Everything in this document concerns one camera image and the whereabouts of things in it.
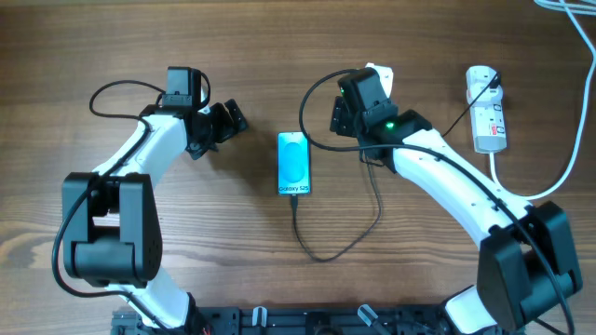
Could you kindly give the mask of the Galaxy smartphone teal screen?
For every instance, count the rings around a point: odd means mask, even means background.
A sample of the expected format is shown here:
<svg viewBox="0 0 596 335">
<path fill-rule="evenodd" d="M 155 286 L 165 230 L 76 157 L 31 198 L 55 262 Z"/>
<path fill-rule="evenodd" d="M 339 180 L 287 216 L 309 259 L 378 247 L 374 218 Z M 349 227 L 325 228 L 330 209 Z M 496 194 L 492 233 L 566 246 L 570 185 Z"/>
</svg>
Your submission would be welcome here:
<svg viewBox="0 0 596 335">
<path fill-rule="evenodd" d="M 309 142 L 302 132 L 278 133 L 278 194 L 311 191 Z"/>
</svg>

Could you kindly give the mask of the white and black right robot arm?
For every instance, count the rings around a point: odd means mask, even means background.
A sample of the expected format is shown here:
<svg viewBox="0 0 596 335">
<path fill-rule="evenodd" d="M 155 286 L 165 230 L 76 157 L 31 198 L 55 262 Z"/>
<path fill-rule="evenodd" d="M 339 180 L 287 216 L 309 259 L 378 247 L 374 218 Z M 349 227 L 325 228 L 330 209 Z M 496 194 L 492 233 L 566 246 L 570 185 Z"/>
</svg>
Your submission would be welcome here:
<svg viewBox="0 0 596 335">
<path fill-rule="evenodd" d="M 331 129 L 357 139 L 367 157 L 427 192 L 479 249 L 474 285 L 444 304 L 454 331 L 515 331 L 583 288 L 565 212 L 511 194 L 456 153 L 420 114 L 399 112 L 377 70 L 351 70 Z"/>
</svg>

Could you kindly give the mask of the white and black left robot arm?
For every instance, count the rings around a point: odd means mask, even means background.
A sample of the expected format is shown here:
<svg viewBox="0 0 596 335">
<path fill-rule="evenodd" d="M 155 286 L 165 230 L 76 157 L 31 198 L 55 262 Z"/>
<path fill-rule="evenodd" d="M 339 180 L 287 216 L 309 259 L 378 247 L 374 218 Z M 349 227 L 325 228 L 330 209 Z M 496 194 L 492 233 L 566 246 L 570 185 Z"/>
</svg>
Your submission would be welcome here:
<svg viewBox="0 0 596 335">
<path fill-rule="evenodd" d="M 152 334 L 210 334 L 191 293 L 162 267 L 154 189 L 181 154 L 194 160 L 248 127 L 234 100 L 210 103 L 209 78 L 170 66 L 156 102 L 106 162 L 62 184 L 62 223 L 51 251 L 55 282 L 84 299 L 119 296 Z"/>
</svg>

